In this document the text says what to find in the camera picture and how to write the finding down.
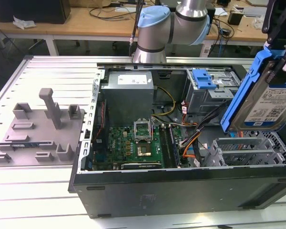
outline motherboard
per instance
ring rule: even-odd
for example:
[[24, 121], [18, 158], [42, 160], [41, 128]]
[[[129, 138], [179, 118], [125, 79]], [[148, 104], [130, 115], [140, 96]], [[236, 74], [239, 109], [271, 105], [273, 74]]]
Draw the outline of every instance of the motherboard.
[[150, 121], [134, 122], [132, 126], [112, 126], [107, 150], [95, 154], [93, 164], [97, 170], [177, 167], [182, 139], [178, 126], [154, 126]]

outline slotted aluminum surface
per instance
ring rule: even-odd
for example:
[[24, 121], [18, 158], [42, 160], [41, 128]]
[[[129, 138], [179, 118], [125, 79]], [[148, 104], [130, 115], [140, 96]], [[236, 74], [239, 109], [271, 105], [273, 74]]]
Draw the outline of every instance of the slotted aluminum surface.
[[[121, 63], [130, 62], [130, 59], [34, 57], [23, 61], [0, 93], [0, 139], [13, 119], [11, 110], [15, 102], [28, 101], [35, 108], [45, 108], [42, 101], [32, 95], [38, 95], [40, 87], [51, 87], [54, 90], [54, 101], [59, 102], [61, 107], [76, 103], [86, 109], [93, 84], [90, 74], [96, 71], [97, 62]], [[210, 65], [214, 62], [233, 63], [242, 64], [248, 69], [252, 59], [168, 58], [168, 62]], [[0, 229], [210, 229], [218, 228], [218, 225], [247, 229], [286, 229], [286, 196], [264, 210], [92, 220], [87, 216], [78, 196], [67, 191], [70, 174], [71, 166], [0, 168]]]

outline wooden table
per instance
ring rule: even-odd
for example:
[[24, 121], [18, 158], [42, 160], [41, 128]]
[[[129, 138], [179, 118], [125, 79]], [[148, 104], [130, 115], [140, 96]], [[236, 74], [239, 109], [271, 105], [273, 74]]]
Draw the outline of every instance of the wooden table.
[[[227, 8], [230, 10], [235, 4], [248, 6], [242, 1], [232, 0]], [[101, 12], [99, 16], [111, 17], [125, 12]], [[72, 8], [71, 14], [64, 24], [37, 23], [37, 27], [21, 30], [12, 23], [1, 23], [1, 30], [9, 38], [44, 39], [47, 43], [50, 55], [59, 55], [55, 40], [84, 40], [84, 41], [129, 41], [133, 30], [134, 20], [130, 15], [125, 16], [128, 20], [103, 21], [89, 15], [87, 8]], [[219, 17], [227, 21], [228, 16]], [[252, 18], [242, 18], [239, 26], [233, 26], [235, 35], [229, 41], [230, 45], [261, 46], [266, 40], [266, 35], [252, 26]], [[209, 35], [204, 41], [201, 55], [208, 56], [211, 45], [217, 39], [217, 28], [213, 25]]]
[[[228, 18], [230, 15], [230, 11], [233, 7], [237, 5], [239, 7], [249, 7], [248, 3], [242, 0], [231, 0], [228, 7], [225, 8], [226, 12], [228, 12], [227, 16], [215, 16], [216, 19], [219, 19], [225, 23], [228, 23]], [[234, 29], [235, 33], [234, 36], [229, 40], [228, 45], [247, 45], [247, 46], [263, 46], [265, 41], [267, 40], [267, 34], [263, 34], [261, 30], [257, 30], [253, 27], [252, 22], [254, 18], [247, 18], [243, 17], [239, 25], [231, 25]], [[231, 28], [224, 23], [221, 23], [220, 26], [222, 28]], [[210, 29], [209, 35], [206, 37], [204, 41], [204, 45], [201, 51], [201, 57], [207, 57], [211, 46], [215, 43], [218, 37], [218, 29], [217, 27], [212, 24]]]

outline hard drive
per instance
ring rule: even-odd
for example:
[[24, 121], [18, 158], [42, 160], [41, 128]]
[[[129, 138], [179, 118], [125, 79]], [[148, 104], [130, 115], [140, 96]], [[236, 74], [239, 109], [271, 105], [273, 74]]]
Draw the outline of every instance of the hard drive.
[[285, 125], [286, 82], [268, 83], [274, 77], [280, 77], [271, 70], [280, 56], [276, 52], [274, 57], [267, 48], [257, 54], [221, 120], [225, 132], [274, 131]]

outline blue drive latch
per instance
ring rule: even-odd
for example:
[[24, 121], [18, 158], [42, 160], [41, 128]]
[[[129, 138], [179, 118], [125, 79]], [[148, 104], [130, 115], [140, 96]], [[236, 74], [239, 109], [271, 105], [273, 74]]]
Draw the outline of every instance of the blue drive latch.
[[205, 69], [192, 69], [193, 79], [198, 89], [215, 89], [211, 75]]

